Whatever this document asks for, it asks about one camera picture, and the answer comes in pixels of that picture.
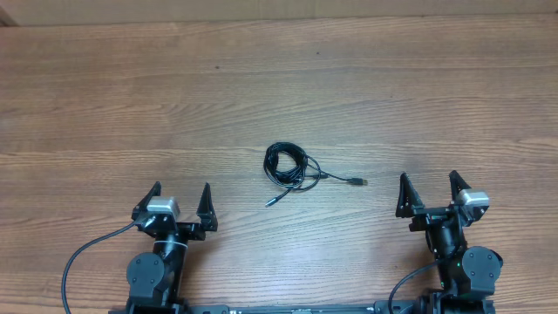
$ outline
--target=black cable wire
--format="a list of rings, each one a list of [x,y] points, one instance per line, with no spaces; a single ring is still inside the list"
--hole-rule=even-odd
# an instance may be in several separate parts
[[[286,154],[295,161],[296,166],[287,171],[277,170],[277,165],[279,164],[279,154]],[[314,181],[306,187],[301,187],[304,179],[306,179],[306,167],[311,167],[317,171],[317,174],[312,175]],[[299,146],[288,143],[288,142],[277,142],[272,146],[268,147],[265,152],[265,158],[263,160],[263,171],[268,176],[268,178],[278,185],[279,187],[286,188],[287,190],[281,195],[274,197],[266,203],[266,207],[269,207],[279,200],[281,200],[290,191],[308,191],[309,189],[316,186],[320,179],[325,179],[327,177],[332,177],[341,181],[349,182],[353,185],[366,185],[367,180],[361,178],[350,178],[345,179],[333,174],[328,174],[320,168],[317,161],[308,156],[306,152]]]
[[[457,219],[457,224],[458,224],[458,228],[459,228],[459,238],[458,238],[458,242],[457,245],[455,246],[455,248],[453,248],[453,251],[450,255],[446,256],[445,258],[440,258],[437,259],[436,261],[434,261],[433,263],[429,263],[428,265],[426,265],[423,268],[419,268],[418,270],[414,270],[411,274],[403,277],[403,279],[399,280],[398,284],[395,285],[395,287],[393,287],[393,290],[391,290],[390,293],[390,297],[387,299],[387,307],[388,310],[390,311],[390,314],[393,314],[393,308],[392,308],[392,304],[393,304],[393,297],[395,296],[395,292],[397,292],[397,290],[399,289],[399,287],[401,287],[401,285],[403,285],[403,283],[405,283],[407,280],[413,278],[414,276],[425,272],[427,270],[429,270],[430,268],[434,267],[434,266],[438,266],[439,264],[441,264],[442,262],[449,260],[451,258],[453,258],[455,256],[455,254],[457,253],[457,251],[459,250],[459,248],[461,247],[461,238],[463,236],[463,228],[461,227],[461,220],[459,218],[459,208],[455,211],[455,219]]]
[[[62,304],[64,305],[64,310],[66,311],[66,314],[71,314],[70,312],[70,308],[68,307],[68,300],[66,298],[66,279],[68,277],[68,270],[70,270],[70,266],[73,263],[73,260],[76,259],[76,257],[78,257],[79,253],[83,252],[84,249],[89,248],[90,246],[92,246],[95,243],[101,242],[103,240],[106,240],[110,237],[113,237],[115,235],[119,235],[122,232],[128,230],[129,228],[133,227],[135,225],[135,222],[130,223],[129,225],[125,226],[124,228],[120,229],[120,230],[116,230],[108,235],[103,235],[100,238],[97,238],[91,242],[88,242],[86,244],[84,244],[81,248],[79,248],[71,257],[70,260],[68,261],[68,263],[66,264],[66,267],[64,269],[64,274],[62,275],[62,289],[61,289],[61,293],[62,293]]]

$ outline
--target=black cable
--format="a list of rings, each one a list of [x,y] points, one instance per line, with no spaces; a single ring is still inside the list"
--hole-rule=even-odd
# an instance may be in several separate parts
[[[390,310],[390,314],[393,314],[393,309],[392,309],[392,304],[393,304],[393,297],[395,296],[395,292],[397,292],[397,290],[399,289],[399,287],[401,287],[401,285],[403,285],[403,283],[405,283],[407,280],[413,278],[414,276],[425,272],[427,270],[429,270],[430,268],[434,267],[434,266],[438,266],[438,264],[440,264],[442,261],[444,261],[444,259],[439,259],[434,261],[434,263],[429,263],[428,265],[426,265],[425,267],[419,268],[418,270],[413,271],[411,274],[404,276],[403,279],[401,279],[398,284],[395,285],[395,287],[393,287],[393,290],[390,293],[390,297],[387,299],[387,308]]]
[[[66,314],[71,314],[70,312],[70,308],[68,307],[68,300],[66,298],[66,279],[68,277],[68,270],[70,270],[70,266],[73,263],[73,260],[76,259],[76,257],[78,257],[79,253],[83,252],[84,249],[89,248],[90,246],[92,246],[95,243],[101,242],[103,240],[106,240],[110,237],[113,237],[115,235],[119,235],[122,232],[128,230],[129,228],[133,227],[135,225],[135,222],[130,223],[129,225],[125,226],[124,228],[120,229],[120,230],[116,230],[108,235],[103,235],[100,238],[97,238],[91,242],[88,242],[86,244],[84,244],[81,248],[79,248],[71,257],[70,260],[68,261],[68,263],[66,264],[66,268],[64,269],[64,274],[62,275],[62,289],[61,289],[61,293],[62,293],[62,304],[64,305],[64,310],[66,311]]]
[[[397,290],[399,289],[399,287],[401,287],[401,285],[403,285],[403,283],[405,283],[407,280],[413,278],[414,276],[416,276],[416,275],[418,275],[422,272],[425,272],[425,271],[429,270],[430,268],[432,268],[434,266],[438,266],[442,262],[444,262],[446,260],[449,260],[449,259],[451,259],[455,256],[455,254],[457,253],[457,251],[461,247],[461,237],[463,236],[463,228],[461,227],[461,220],[459,218],[459,208],[456,209],[456,211],[455,211],[455,219],[457,219],[457,224],[458,224],[458,228],[459,228],[459,238],[458,238],[457,245],[455,246],[455,248],[453,248],[452,253],[450,255],[446,256],[445,258],[440,258],[440,259],[437,259],[436,261],[434,261],[433,263],[429,263],[428,265],[426,265],[423,268],[419,268],[418,270],[414,270],[411,274],[409,274],[409,275],[403,277],[403,279],[399,280],[398,284],[396,284],[395,287],[393,287],[393,290],[391,290],[390,297],[387,299],[387,308],[390,311],[390,314],[393,314],[393,308],[391,307],[391,305],[393,304],[393,297],[395,296],[395,292],[397,292]]]
[[[277,170],[277,165],[279,164],[279,154],[288,155],[295,161],[296,166],[287,171]],[[308,163],[308,160],[311,160],[315,166],[310,165]],[[301,186],[307,176],[306,167],[311,167],[312,169],[316,170],[317,174],[311,175],[314,181],[308,186],[302,188]],[[277,197],[274,197],[270,201],[268,201],[265,207],[269,207],[277,203],[290,191],[308,191],[309,189],[315,187],[320,179],[325,179],[327,177],[346,181],[353,185],[368,184],[367,180],[363,180],[361,178],[345,179],[333,174],[326,173],[320,168],[320,165],[317,163],[317,161],[314,158],[308,156],[302,148],[288,142],[277,142],[268,147],[265,152],[265,158],[263,160],[263,171],[265,171],[265,174],[273,183],[287,189],[281,195],[278,195]]]

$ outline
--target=wooden table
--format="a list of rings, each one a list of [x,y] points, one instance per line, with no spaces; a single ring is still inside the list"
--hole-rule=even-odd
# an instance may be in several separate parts
[[[265,208],[279,140],[369,185]],[[493,200],[465,233],[506,261],[499,313],[554,313],[558,15],[1,28],[0,311],[61,313],[71,253],[129,223],[155,181],[182,221],[211,183],[219,232],[191,244],[191,304],[386,299],[432,260],[394,216],[399,175],[443,206],[453,169]],[[84,252],[73,312],[121,309],[152,245],[130,230]],[[427,286],[435,271],[396,298]]]

